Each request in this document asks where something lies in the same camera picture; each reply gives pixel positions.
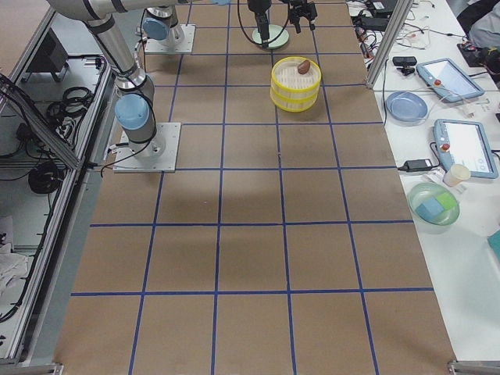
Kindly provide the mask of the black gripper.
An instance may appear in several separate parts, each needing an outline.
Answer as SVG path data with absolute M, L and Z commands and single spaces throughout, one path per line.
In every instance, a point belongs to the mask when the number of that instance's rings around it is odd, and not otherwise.
M 267 18 L 267 11 L 271 7 L 271 1 L 248 0 L 247 7 L 254 14 L 257 31 L 259 32 L 259 36 L 261 38 L 260 45 L 262 48 L 267 48 L 270 40 L 269 20 Z
M 317 18 L 317 11 L 314 1 L 290 0 L 288 4 L 288 19 L 290 23 L 294 25 L 297 34 L 300 34 L 302 32 L 300 26 L 301 18 L 305 18 L 309 21 L 310 30 L 316 29 L 315 21 Z

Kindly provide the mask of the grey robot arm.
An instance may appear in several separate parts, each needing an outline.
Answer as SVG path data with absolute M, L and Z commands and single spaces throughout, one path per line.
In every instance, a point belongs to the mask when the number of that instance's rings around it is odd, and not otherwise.
M 248 9 L 253 13 L 257 31 L 261 41 L 252 43 L 262 48 L 267 48 L 271 41 L 270 25 L 267 11 L 271 1 L 247 1 Z M 147 8 L 141 21 L 141 34 L 149 40 L 154 40 L 169 50 L 174 50 L 184 42 L 184 29 L 178 22 L 177 11 L 174 5 Z
M 121 94 L 115 114 L 128 138 L 129 157 L 154 157 L 163 153 L 153 111 L 154 84 L 130 52 L 113 15 L 143 9 L 147 17 L 141 22 L 141 29 L 146 35 L 174 46 L 174 35 L 181 31 L 176 6 L 184 2 L 50 1 L 48 4 L 60 15 L 82 22 L 111 64 L 116 75 L 115 85 Z

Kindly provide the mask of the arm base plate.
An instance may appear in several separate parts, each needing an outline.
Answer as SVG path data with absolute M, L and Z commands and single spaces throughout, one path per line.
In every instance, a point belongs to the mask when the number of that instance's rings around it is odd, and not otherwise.
M 125 131 L 120 142 L 127 143 L 117 150 L 119 162 L 112 165 L 115 173 L 174 173 L 180 143 L 181 123 L 157 123 L 156 135 L 145 150 L 144 145 L 130 143 Z
M 147 34 L 147 55 L 191 54 L 194 46 L 196 26 L 177 24 L 173 28 L 160 28 Z

